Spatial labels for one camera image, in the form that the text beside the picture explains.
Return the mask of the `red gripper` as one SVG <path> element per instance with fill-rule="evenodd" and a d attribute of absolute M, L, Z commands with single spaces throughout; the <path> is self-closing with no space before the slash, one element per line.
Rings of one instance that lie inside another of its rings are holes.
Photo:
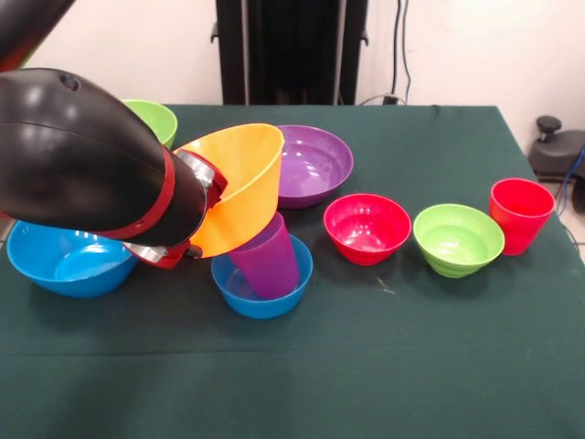
<path fill-rule="evenodd" d="M 174 268 L 183 256 L 201 259 L 206 256 L 203 243 L 205 220 L 221 200 L 227 179 L 215 166 L 175 167 L 175 185 L 164 215 L 156 226 L 162 231 L 176 231 L 179 241 L 173 245 L 150 246 L 149 263 L 160 268 Z"/>

